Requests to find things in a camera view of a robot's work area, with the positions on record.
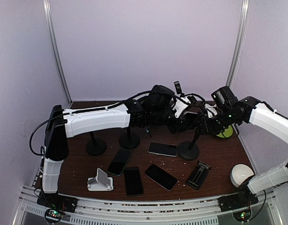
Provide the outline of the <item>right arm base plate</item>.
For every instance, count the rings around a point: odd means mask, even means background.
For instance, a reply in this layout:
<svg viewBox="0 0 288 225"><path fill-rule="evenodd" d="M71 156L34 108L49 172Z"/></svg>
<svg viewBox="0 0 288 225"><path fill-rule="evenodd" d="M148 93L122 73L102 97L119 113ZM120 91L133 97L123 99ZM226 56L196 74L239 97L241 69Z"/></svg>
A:
<svg viewBox="0 0 288 225"><path fill-rule="evenodd" d="M218 198L218 203L221 212L226 212L256 204L258 203L258 198L255 195L251 195L248 197L248 200L241 200L238 194L233 194Z"/></svg>

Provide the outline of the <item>pink smartphone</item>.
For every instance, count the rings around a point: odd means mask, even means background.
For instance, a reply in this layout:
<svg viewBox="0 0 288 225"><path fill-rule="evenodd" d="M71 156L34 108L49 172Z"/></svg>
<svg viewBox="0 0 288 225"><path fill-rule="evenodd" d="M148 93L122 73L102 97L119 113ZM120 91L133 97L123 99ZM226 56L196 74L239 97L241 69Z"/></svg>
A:
<svg viewBox="0 0 288 225"><path fill-rule="evenodd" d="M177 178L170 175L155 164L151 164L145 170L144 174L167 191L171 191L178 182Z"/></svg>

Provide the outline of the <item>silver smartphone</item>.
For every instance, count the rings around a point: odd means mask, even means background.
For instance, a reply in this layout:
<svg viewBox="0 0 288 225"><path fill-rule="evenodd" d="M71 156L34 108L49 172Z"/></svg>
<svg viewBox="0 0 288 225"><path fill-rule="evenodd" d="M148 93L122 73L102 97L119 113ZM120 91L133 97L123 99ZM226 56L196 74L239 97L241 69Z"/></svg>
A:
<svg viewBox="0 0 288 225"><path fill-rule="evenodd" d="M185 123L187 125L191 125L198 118L199 114L197 112L186 111L183 116L185 119Z"/></svg>

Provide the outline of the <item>grey smartphone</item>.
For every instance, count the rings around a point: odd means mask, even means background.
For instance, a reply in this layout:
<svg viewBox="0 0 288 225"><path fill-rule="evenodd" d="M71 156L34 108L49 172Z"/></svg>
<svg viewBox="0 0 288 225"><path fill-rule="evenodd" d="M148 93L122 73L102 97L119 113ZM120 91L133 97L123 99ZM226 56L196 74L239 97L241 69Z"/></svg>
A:
<svg viewBox="0 0 288 225"><path fill-rule="evenodd" d="M110 163L107 172L115 176L121 176L130 156L131 151L119 149Z"/></svg>

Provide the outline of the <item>black stand with pink phone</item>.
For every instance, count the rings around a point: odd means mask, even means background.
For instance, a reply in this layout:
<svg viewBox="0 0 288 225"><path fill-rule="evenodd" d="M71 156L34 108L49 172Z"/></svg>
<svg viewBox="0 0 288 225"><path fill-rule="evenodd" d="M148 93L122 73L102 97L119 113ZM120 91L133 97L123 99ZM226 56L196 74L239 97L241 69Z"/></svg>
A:
<svg viewBox="0 0 288 225"><path fill-rule="evenodd" d="M179 81L175 81L175 82L174 82L174 87L175 87L176 93L177 93L178 95L183 94L182 88L181 88L181 84L180 84Z"/></svg>

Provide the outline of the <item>black gooseneck stand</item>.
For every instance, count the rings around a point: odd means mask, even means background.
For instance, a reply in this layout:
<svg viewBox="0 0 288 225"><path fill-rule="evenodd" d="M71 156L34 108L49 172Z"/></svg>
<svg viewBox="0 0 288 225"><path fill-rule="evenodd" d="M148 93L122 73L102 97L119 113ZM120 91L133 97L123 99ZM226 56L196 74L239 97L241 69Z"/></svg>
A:
<svg viewBox="0 0 288 225"><path fill-rule="evenodd" d="M86 152L90 156L99 156L106 151L107 144L101 138L96 138L93 132L90 132L91 139L86 144Z"/></svg>
<svg viewBox="0 0 288 225"><path fill-rule="evenodd" d="M178 155L185 160L192 161L199 156L199 147L196 142L200 134L195 133L192 141L184 141L178 145Z"/></svg>

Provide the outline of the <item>dark smartphone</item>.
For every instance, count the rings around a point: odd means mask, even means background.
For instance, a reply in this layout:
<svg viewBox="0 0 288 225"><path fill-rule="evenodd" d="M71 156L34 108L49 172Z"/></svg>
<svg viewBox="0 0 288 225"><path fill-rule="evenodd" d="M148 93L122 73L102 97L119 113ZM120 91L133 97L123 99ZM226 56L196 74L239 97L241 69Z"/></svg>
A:
<svg viewBox="0 0 288 225"><path fill-rule="evenodd" d="M178 150L176 145L170 145L158 142L151 142L148 147L149 153L168 157L176 157L177 151Z"/></svg>

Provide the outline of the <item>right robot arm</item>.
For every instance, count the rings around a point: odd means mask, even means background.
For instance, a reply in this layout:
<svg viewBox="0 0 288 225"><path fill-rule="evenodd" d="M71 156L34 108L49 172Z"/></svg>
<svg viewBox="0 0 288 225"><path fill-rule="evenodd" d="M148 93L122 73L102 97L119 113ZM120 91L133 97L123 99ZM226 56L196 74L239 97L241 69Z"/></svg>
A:
<svg viewBox="0 0 288 225"><path fill-rule="evenodd" d="M244 207L252 194L288 184L288 117L255 97L237 98L228 86L211 94L217 114L202 113L195 123L200 135L216 135L238 125L240 141L255 175L240 185L234 202Z"/></svg>

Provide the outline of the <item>blue smartphone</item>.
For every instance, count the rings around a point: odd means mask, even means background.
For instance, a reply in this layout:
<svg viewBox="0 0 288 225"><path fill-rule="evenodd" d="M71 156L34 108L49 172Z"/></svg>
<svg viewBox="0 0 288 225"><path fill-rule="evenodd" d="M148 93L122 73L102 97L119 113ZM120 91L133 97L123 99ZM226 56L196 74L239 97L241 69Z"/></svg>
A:
<svg viewBox="0 0 288 225"><path fill-rule="evenodd" d="M124 170L124 180L127 196L140 196L144 193L138 166L126 168Z"/></svg>

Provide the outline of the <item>black stand with teal phone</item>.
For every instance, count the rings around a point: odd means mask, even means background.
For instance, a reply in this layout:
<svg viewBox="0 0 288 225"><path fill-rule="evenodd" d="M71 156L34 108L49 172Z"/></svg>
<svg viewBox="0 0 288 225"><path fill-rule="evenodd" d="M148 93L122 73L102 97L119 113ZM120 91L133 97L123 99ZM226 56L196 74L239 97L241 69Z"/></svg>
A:
<svg viewBox="0 0 288 225"><path fill-rule="evenodd" d="M127 131L119 137L119 145L127 150L132 150L140 144L140 136L131 131L128 127Z"/></svg>

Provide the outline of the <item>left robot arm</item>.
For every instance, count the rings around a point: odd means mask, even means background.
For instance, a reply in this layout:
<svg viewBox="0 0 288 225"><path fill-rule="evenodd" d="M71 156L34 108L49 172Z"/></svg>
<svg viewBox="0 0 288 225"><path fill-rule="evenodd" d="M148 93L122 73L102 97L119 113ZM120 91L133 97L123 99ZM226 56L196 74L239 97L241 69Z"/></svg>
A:
<svg viewBox="0 0 288 225"><path fill-rule="evenodd" d="M67 139L84 133L112 129L149 126L166 126L171 133L190 129L194 119L186 118L189 108L195 107L200 95L183 94L178 82L176 92L163 85L154 85L152 90L140 92L114 104L84 108L63 109L61 105L52 108L48 120L38 125L45 128L44 145L39 156L43 159L43 200L51 208L61 204L57 195L61 166L69 156Z"/></svg>

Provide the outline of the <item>black folding phone stand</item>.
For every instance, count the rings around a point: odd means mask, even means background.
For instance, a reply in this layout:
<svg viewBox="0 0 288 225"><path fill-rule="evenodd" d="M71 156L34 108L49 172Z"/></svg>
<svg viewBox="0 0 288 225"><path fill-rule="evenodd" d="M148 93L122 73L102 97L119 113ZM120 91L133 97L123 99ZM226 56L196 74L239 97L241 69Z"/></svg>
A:
<svg viewBox="0 0 288 225"><path fill-rule="evenodd" d="M198 160L196 167L186 180L186 185L190 186L195 190L199 190L204 183L207 175L209 174L211 168L211 166Z"/></svg>

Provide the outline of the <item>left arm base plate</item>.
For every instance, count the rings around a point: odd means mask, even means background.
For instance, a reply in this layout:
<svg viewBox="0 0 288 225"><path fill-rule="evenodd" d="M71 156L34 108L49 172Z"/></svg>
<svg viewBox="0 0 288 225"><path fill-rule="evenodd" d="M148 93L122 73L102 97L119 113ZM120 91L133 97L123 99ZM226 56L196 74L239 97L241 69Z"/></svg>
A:
<svg viewBox="0 0 288 225"><path fill-rule="evenodd" d="M64 212L74 213L77 206L77 198L59 194L45 194L38 197L37 204L47 208L58 209Z"/></svg>

